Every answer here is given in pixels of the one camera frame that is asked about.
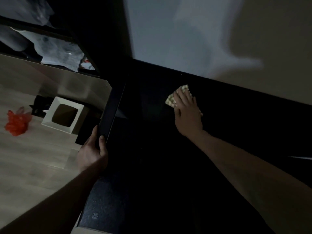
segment white square bin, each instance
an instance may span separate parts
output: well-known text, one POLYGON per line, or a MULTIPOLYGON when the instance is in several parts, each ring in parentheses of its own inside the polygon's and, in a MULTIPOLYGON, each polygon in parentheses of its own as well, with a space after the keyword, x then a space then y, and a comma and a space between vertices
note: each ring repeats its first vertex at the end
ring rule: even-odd
POLYGON ((77 134, 88 111, 82 104, 55 97, 41 125, 77 134))

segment person's left arm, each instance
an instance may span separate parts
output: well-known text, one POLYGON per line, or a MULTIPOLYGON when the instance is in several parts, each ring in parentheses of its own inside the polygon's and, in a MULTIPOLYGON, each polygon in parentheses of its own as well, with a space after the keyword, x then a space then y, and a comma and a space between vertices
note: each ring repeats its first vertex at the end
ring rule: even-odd
POLYGON ((108 154, 103 136, 99 138, 100 151, 95 148, 97 126, 78 153, 78 166, 83 170, 59 191, 36 205, 4 228, 4 233, 70 233, 87 197, 107 167, 108 154))

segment forearm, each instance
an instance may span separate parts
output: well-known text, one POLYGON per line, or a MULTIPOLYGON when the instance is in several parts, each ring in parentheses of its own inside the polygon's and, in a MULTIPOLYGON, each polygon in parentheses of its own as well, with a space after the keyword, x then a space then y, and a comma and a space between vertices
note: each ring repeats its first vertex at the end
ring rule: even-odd
POLYGON ((312 189, 291 175, 203 131, 190 138, 277 233, 311 228, 312 189))
POLYGON ((99 177, 97 162, 62 189, 0 230, 0 233, 70 233, 99 177))

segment crumpled bag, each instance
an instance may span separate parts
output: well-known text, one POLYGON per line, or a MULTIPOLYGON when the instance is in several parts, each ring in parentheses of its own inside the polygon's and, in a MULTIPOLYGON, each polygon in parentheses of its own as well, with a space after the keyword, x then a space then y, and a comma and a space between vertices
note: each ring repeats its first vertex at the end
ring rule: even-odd
POLYGON ((25 108, 20 107, 16 114, 11 110, 8 111, 9 122, 4 127, 5 130, 9 131, 13 136, 18 136, 25 133, 28 130, 28 124, 32 120, 31 112, 24 113, 25 108))

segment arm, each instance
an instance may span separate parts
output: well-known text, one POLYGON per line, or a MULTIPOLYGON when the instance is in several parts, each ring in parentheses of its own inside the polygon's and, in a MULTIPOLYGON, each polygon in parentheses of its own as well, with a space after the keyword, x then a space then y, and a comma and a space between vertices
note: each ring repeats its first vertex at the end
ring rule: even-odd
POLYGON ((97 126, 81 147, 78 165, 83 170, 62 189, 36 205, 0 230, 4 233, 70 233, 99 174, 107 167, 108 154, 104 137, 95 148, 97 126))
POLYGON ((181 89, 175 123, 179 132, 198 146, 260 213, 276 233, 309 233, 312 230, 312 189, 270 163, 247 153, 202 129, 196 98, 181 89))

